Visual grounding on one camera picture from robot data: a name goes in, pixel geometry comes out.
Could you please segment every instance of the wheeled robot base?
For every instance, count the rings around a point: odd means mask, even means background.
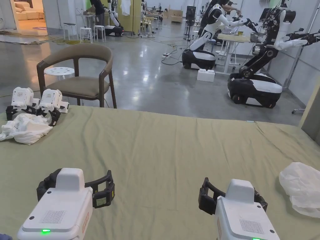
[[[228,79],[228,95],[235,104],[249,104],[274,108],[282,93],[282,86],[263,74],[250,79],[233,73]]]
[[[182,64],[186,69],[206,69],[211,70],[216,64],[216,58],[213,53],[196,50],[185,50],[182,54]]]
[[[116,36],[120,37],[123,35],[124,29],[122,26],[105,26],[106,36]]]

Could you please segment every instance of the bed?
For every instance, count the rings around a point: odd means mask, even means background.
[[[292,162],[320,170],[320,147],[298,127],[71,106],[37,143],[0,152],[0,232],[14,239],[39,182],[62,167],[85,181],[112,170],[116,196],[94,210],[85,239],[216,239],[214,216],[198,208],[205,177],[224,191],[230,178],[250,181],[281,240],[320,239],[320,219],[295,212],[278,181]]]

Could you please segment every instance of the white garment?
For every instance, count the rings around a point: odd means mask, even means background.
[[[131,0],[122,0],[121,1],[122,15],[124,15],[124,16],[130,15],[130,6],[131,6]]]
[[[279,182],[298,213],[320,218],[320,172],[303,163],[291,163],[279,174]]]
[[[17,142],[31,145],[37,142],[42,136],[52,129],[48,122],[51,118],[36,116],[29,113],[22,113],[16,116],[13,121],[2,125],[0,141],[14,138]]]

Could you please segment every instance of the wooden chair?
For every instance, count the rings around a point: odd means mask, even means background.
[[[79,59],[92,58],[106,62],[105,68],[99,74],[99,77],[79,76]],[[75,76],[65,80],[57,81],[48,86],[44,80],[44,70],[56,63],[73,59]],[[99,100],[100,107],[104,107],[104,94],[111,88],[113,107],[117,108],[116,95],[112,78],[112,52],[108,47],[99,44],[76,44],[61,49],[48,56],[37,65],[39,86],[41,96],[47,88],[59,89],[63,96],[77,99],[80,105],[80,99]],[[105,82],[105,77],[109,75],[109,83]]]
[[[149,31],[150,34],[152,33],[152,22],[153,22],[154,18],[153,17],[145,17],[143,16],[142,18],[142,31],[146,32],[146,26],[150,26]]]

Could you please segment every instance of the speaker grille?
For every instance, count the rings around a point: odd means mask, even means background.
[[[67,211],[47,211],[39,223],[61,223]]]
[[[264,234],[262,226],[259,222],[248,221],[244,219],[239,219],[241,223],[242,230],[251,233]]]

